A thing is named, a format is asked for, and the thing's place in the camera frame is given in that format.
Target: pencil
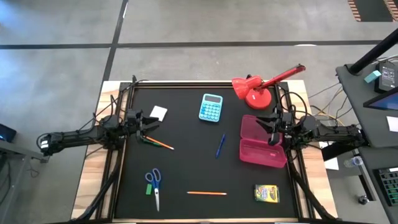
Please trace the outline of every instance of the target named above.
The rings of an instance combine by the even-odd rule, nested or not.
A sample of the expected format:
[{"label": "pencil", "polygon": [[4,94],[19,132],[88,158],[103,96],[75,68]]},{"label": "pencil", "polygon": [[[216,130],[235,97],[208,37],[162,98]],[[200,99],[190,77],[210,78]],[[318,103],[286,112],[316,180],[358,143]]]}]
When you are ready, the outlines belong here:
[{"label": "pencil", "polygon": [[160,144],[160,145],[163,146],[163,147],[166,147],[166,148],[169,148],[169,149],[171,149],[171,150],[174,150],[173,147],[168,146],[168,145],[166,145],[166,144],[164,144],[164,143],[161,143],[160,141],[156,141],[155,139],[153,139],[153,138],[151,138],[151,137],[144,136],[144,138],[146,138],[146,139],[148,139],[148,140],[151,140],[151,141],[153,141],[153,142],[156,142],[157,144]]},{"label": "pencil", "polygon": [[187,192],[187,194],[226,195],[224,192]]}]

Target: scissors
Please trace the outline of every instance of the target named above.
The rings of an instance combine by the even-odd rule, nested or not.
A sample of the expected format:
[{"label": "scissors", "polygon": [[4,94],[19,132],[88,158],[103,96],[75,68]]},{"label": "scissors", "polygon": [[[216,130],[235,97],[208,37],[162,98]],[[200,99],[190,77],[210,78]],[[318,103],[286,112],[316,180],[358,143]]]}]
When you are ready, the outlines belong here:
[{"label": "scissors", "polygon": [[145,174],[145,179],[152,184],[155,192],[156,199],[156,209],[159,211],[159,183],[162,180],[162,176],[160,175],[160,171],[157,168],[153,168],[152,172],[148,172]]}]

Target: yellow crayon box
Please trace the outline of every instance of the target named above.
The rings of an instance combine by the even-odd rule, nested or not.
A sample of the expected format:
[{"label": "yellow crayon box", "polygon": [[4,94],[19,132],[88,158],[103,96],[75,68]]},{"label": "yellow crayon box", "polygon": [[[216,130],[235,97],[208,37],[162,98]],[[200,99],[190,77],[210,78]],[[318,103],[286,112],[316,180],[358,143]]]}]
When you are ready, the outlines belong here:
[{"label": "yellow crayon box", "polygon": [[276,185],[255,185],[254,199],[258,202],[279,203],[279,189]]}]

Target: lamp base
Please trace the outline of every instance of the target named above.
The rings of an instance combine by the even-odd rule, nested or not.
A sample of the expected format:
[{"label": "lamp base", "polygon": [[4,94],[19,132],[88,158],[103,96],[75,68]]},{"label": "lamp base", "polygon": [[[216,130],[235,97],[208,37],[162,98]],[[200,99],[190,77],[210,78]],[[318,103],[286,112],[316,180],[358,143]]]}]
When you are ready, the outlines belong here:
[{"label": "lamp base", "polygon": [[261,110],[271,104],[271,93],[268,89],[250,90],[245,99],[251,108]]}]

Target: black pole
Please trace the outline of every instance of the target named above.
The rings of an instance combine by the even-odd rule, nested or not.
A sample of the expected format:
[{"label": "black pole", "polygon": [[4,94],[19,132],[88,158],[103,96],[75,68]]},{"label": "black pole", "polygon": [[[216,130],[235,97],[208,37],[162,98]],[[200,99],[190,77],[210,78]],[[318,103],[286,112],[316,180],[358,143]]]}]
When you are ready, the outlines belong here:
[{"label": "black pole", "polygon": [[392,46],[394,46],[398,42],[398,29],[388,35],[384,40],[382,40],[379,44],[373,47],[366,55],[364,55],[361,59],[355,62],[352,66],[348,67],[348,71],[352,75],[358,75],[364,67],[368,66],[370,63],[375,61],[380,55],[384,52],[388,51]]}]

